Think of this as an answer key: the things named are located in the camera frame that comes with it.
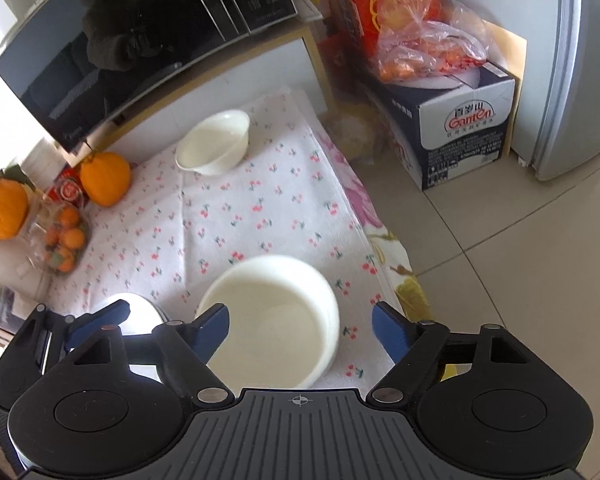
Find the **orange on top of jar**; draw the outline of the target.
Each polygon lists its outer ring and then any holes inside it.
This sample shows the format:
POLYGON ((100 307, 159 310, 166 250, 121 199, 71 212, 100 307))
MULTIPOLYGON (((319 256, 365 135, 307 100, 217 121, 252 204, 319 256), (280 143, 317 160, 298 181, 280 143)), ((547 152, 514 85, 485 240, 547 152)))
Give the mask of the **orange on top of jar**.
POLYGON ((27 188, 17 181, 0 177, 0 240, 17 236, 29 211, 27 188))

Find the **black microwave oven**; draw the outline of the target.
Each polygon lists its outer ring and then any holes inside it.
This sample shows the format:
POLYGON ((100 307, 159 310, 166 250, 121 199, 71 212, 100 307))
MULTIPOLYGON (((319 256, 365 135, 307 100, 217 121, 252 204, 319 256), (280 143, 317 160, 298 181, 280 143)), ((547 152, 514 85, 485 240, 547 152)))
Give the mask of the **black microwave oven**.
POLYGON ((293 18, 294 0, 46 0, 0 77, 67 152, 175 74, 293 18))

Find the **white bowl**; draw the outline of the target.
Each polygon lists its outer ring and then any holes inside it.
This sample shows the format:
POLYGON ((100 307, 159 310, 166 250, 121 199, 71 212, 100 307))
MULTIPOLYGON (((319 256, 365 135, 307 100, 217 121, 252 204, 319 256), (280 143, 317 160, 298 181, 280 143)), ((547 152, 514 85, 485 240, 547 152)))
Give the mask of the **white bowl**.
POLYGON ((246 156, 250 124, 243 110, 224 110, 207 117, 178 142, 176 166, 209 177, 226 174, 246 156))

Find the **cherry pattern tablecloth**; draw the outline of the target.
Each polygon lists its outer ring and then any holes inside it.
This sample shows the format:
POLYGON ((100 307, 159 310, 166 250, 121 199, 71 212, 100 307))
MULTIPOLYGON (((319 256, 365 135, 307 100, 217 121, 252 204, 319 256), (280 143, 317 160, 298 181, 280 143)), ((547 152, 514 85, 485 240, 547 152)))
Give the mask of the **cherry pattern tablecloth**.
POLYGON ((340 307, 339 350, 321 386, 366 392, 391 366, 370 322, 373 305, 394 298, 370 241, 385 227, 304 92, 279 90, 246 110, 249 148, 237 167, 219 177, 184 172, 173 148, 138 166, 120 203, 91 211, 86 253, 52 281, 46 302, 80 315, 134 292, 189 321, 231 266, 288 255, 319 270, 340 307))

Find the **white refrigerator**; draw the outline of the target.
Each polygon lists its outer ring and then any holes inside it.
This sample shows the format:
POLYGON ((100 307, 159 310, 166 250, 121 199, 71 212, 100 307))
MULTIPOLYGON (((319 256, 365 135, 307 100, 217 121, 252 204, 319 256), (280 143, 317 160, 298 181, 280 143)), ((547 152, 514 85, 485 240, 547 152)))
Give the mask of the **white refrigerator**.
POLYGON ((600 154, 600 0, 458 0, 527 41, 512 148, 541 181, 600 154))

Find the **floral pink cloth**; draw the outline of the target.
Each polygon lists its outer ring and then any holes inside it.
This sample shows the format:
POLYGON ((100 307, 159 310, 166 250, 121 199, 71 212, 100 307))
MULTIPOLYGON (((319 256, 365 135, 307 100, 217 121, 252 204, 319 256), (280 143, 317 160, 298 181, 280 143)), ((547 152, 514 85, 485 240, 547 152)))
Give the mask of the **floral pink cloth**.
POLYGON ((360 271, 371 276, 363 284, 363 291, 346 302, 340 356, 318 385, 321 388, 353 387, 365 392, 391 367, 387 353, 382 351, 370 330, 373 305, 385 300, 412 322, 432 320, 434 315, 415 278, 405 247, 379 219, 362 181, 324 127, 317 124, 312 130, 355 215, 349 229, 370 245, 370 258, 360 264, 360 271))

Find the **plastic bag of oranges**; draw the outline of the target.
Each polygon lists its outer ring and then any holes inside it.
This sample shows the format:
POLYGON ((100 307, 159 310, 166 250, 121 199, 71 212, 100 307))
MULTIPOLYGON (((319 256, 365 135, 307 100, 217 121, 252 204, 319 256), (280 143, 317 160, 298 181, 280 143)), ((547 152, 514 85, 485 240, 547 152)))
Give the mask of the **plastic bag of oranges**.
POLYGON ((379 0, 374 69, 387 84, 483 66, 493 37, 457 0, 379 0))

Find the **cream bowl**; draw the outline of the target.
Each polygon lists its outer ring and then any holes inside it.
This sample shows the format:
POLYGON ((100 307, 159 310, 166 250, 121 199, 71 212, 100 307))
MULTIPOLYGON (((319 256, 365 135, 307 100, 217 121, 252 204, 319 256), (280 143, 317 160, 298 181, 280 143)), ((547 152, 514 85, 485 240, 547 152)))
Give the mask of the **cream bowl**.
POLYGON ((254 257, 232 266, 200 300, 203 314, 225 304, 228 334, 209 361, 234 393, 245 388, 309 388, 338 350, 340 312, 326 278, 289 256, 254 257))

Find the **blue white Ganten carton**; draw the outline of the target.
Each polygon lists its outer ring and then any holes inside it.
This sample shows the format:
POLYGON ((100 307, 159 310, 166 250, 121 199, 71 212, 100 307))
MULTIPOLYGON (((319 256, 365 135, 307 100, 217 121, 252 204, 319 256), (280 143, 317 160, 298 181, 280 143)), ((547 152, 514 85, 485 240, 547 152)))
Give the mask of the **blue white Ganten carton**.
POLYGON ((370 73, 361 80, 388 124, 394 154, 421 190, 503 155, 517 79, 500 66, 487 62, 408 84, 385 84, 370 73))

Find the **glass jar with oranges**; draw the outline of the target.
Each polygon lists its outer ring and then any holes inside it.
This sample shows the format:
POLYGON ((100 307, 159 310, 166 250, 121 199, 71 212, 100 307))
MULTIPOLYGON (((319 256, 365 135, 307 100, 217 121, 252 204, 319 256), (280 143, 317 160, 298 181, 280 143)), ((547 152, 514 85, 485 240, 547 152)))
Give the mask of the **glass jar with oranges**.
POLYGON ((39 197, 22 227, 27 258, 35 269, 69 275, 91 240, 91 225, 82 205, 39 197))

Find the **large orange fruit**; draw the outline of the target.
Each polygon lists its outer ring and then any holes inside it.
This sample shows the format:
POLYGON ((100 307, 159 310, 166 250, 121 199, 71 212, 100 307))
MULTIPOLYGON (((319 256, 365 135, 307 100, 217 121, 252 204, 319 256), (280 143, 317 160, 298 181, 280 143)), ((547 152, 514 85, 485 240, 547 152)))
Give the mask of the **large orange fruit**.
POLYGON ((132 184, 130 164, 119 154, 91 154, 80 163, 80 179, 88 198, 101 207, 119 203, 132 184))

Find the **white oval plate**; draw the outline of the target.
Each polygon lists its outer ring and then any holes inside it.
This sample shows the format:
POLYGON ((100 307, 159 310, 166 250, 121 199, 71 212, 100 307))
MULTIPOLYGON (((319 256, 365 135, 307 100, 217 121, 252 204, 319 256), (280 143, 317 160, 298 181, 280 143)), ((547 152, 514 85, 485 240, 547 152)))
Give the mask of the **white oval plate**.
POLYGON ((108 307, 116 300, 129 304, 130 314, 120 324, 122 335, 146 335, 158 325, 169 321, 164 311, 143 296, 132 292, 117 292, 103 299, 96 307, 97 310, 108 307))

